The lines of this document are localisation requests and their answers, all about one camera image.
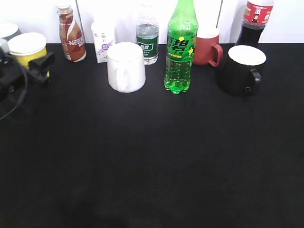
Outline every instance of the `mug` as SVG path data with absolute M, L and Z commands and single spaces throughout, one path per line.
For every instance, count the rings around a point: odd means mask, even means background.
M 121 93 L 139 90 L 146 82 L 143 50 L 134 43 L 118 43 L 107 51 L 110 86 Z
M 217 72 L 220 88 L 237 96 L 255 95 L 262 82 L 266 55 L 251 46 L 235 46 Z
M 6 39 L 9 41 L 10 39 L 21 34 L 18 26 L 12 23 L 0 23 L 0 38 Z
M 194 53 L 195 65 L 211 64 L 218 67 L 223 59 L 223 48 L 219 45 L 219 30 L 206 29 L 198 32 Z

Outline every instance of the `yellow cup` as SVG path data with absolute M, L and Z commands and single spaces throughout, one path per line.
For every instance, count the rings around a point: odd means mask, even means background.
M 23 66 L 29 67 L 29 61 L 47 54 L 47 39 L 40 33 L 29 32 L 12 38 L 9 42 L 10 54 Z

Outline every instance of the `nescafe coffee bottle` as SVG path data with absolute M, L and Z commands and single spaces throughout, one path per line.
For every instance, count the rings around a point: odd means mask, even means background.
M 79 62 L 86 57 L 85 41 L 80 27 L 74 19 L 70 5 L 57 5 L 60 39 L 66 59 Z

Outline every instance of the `white bottle cap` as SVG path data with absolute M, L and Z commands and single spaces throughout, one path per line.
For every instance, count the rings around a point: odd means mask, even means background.
M 58 0 L 56 3 L 58 9 L 65 10 L 71 7 L 70 1 L 68 0 Z
M 274 0 L 248 0 L 250 3 L 258 6 L 273 6 Z

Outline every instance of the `clear plastic bottle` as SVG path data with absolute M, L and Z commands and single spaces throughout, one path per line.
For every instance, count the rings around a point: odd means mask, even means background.
M 142 47 L 144 62 L 151 65 L 158 58 L 159 24 L 149 0 L 141 3 L 136 24 L 136 42 Z

